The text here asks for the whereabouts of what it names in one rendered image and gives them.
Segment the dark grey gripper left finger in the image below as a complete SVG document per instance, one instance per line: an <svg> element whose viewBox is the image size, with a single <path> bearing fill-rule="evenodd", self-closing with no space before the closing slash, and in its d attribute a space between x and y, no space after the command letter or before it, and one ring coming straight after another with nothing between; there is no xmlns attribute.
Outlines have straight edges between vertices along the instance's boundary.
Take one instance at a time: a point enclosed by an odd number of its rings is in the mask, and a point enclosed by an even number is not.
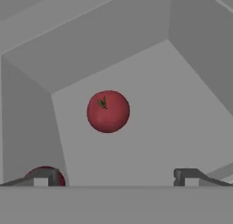
<svg viewBox="0 0 233 224"><path fill-rule="evenodd" d="M59 185L58 170L56 168L38 168L29 173L28 175L24 176L23 178L17 178L6 183L0 184L0 187L33 187L35 178L47 178L49 187Z"/></svg>

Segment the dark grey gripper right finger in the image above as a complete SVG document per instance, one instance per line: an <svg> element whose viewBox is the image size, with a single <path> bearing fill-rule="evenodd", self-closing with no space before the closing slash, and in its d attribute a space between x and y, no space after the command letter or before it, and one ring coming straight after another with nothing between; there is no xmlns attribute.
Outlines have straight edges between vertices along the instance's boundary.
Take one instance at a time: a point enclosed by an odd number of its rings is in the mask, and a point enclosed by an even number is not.
<svg viewBox="0 0 233 224"><path fill-rule="evenodd" d="M198 185L200 187L205 187L205 186L233 187L233 184L215 178L211 178L197 168L175 168L173 175L175 179L174 180L175 187L185 187L187 178L197 178Z"/></svg>

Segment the red tomato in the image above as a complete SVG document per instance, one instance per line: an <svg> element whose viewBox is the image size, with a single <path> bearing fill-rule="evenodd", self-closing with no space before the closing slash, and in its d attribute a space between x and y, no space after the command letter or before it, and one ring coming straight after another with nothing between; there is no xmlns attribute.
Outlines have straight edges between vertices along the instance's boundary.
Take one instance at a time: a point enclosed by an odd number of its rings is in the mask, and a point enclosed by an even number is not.
<svg viewBox="0 0 233 224"><path fill-rule="evenodd" d="M60 170L50 166L34 168L25 175L25 178L48 178L49 186L64 187L66 185L66 180Z"/></svg>
<svg viewBox="0 0 233 224"><path fill-rule="evenodd" d="M127 99L114 90L94 94L87 105L86 116L89 124L102 133L114 133L128 121L130 105Z"/></svg>

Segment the grey sink basin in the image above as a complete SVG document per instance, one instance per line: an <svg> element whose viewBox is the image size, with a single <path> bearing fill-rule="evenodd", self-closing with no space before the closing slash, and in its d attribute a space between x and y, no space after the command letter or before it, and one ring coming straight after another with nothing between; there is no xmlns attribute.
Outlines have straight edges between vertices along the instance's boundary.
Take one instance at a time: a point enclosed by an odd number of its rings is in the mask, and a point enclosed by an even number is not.
<svg viewBox="0 0 233 224"><path fill-rule="evenodd" d="M109 0L1 56L3 178L59 168L72 186L169 186L175 168L233 170L233 8L220 0ZM121 93L102 133L90 98Z"/></svg>

